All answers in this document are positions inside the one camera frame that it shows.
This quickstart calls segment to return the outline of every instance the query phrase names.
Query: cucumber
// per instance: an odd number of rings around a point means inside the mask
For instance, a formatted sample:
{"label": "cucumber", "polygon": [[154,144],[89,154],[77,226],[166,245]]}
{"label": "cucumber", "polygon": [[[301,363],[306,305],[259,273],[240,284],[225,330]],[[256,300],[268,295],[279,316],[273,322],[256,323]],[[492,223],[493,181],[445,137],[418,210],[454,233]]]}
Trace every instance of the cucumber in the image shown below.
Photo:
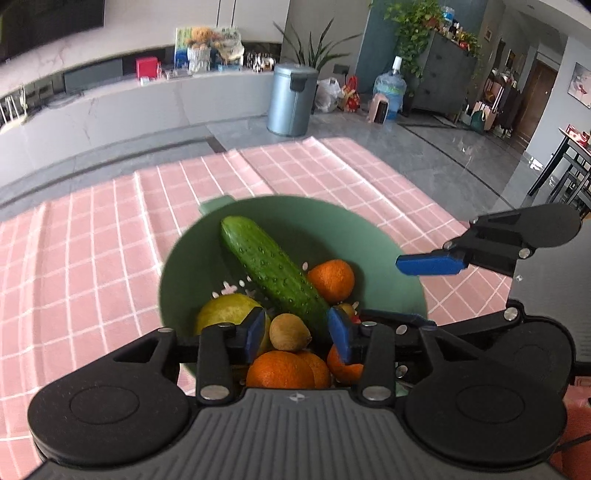
{"label": "cucumber", "polygon": [[326,319],[329,305],[261,227],[249,218],[228,216],[222,220],[222,239],[280,313],[300,317],[314,340],[331,341]]}

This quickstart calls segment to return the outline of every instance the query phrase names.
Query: bottle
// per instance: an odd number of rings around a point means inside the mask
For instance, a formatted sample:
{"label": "bottle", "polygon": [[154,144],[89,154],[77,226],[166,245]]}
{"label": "bottle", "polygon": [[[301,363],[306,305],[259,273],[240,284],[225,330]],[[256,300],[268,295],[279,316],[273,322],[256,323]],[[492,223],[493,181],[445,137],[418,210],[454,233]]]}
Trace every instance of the bottle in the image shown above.
{"label": "bottle", "polygon": [[445,23],[446,29],[449,30],[449,27],[452,26],[453,17],[456,14],[456,11],[452,7],[442,7],[441,13],[443,13],[443,22]]}
{"label": "bottle", "polygon": [[388,115],[386,120],[394,120],[398,111],[402,109],[402,100],[406,93],[407,84],[402,78],[400,67],[402,66],[402,57],[396,57],[392,70],[381,74],[375,79],[374,96],[381,93],[388,99]]}

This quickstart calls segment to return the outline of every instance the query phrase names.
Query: pink checkered tablecloth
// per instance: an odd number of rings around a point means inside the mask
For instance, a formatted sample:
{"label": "pink checkered tablecloth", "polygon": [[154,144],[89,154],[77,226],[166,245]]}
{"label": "pink checkered tablecloth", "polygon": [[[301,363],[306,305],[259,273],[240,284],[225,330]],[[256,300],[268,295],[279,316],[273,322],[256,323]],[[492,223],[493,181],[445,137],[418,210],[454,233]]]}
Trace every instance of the pink checkered tablecloth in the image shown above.
{"label": "pink checkered tablecloth", "polygon": [[[44,385],[160,326],[157,290],[199,204],[230,194],[315,197],[348,208],[405,252],[465,231],[440,206],[346,138],[309,138],[142,170],[47,202],[0,225],[0,478],[40,461],[27,406]],[[423,278],[439,324],[504,308],[510,280],[468,268]],[[181,372],[179,386],[194,392]]]}

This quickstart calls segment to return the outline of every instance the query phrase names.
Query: blue water bottle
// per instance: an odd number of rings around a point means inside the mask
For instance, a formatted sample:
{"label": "blue water bottle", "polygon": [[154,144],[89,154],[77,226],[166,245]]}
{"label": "blue water bottle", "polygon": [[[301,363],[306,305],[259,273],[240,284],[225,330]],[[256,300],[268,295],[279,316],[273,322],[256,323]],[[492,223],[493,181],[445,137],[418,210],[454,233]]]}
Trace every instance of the blue water bottle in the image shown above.
{"label": "blue water bottle", "polygon": [[402,66],[402,57],[396,57],[392,70],[380,75],[375,79],[374,95],[381,93],[388,99],[387,120],[394,120],[398,112],[402,109],[402,100],[406,93],[407,85],[400,73]]}

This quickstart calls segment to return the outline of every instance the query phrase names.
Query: colander handle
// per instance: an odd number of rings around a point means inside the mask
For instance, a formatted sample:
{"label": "colander handle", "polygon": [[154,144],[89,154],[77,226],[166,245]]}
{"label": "colander handle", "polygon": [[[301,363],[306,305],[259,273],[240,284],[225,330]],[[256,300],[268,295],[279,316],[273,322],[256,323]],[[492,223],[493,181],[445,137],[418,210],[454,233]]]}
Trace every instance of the colander handle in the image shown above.
{"label": "colander handle", "polygon": [[212,213],[226,205],[230,205],[234,203],[236,200],[231,195],[224,195],[222,197],[217,197],[206,202],[203,202],[199,205],[199,212],[201,215],[207,215],[208,213]]}

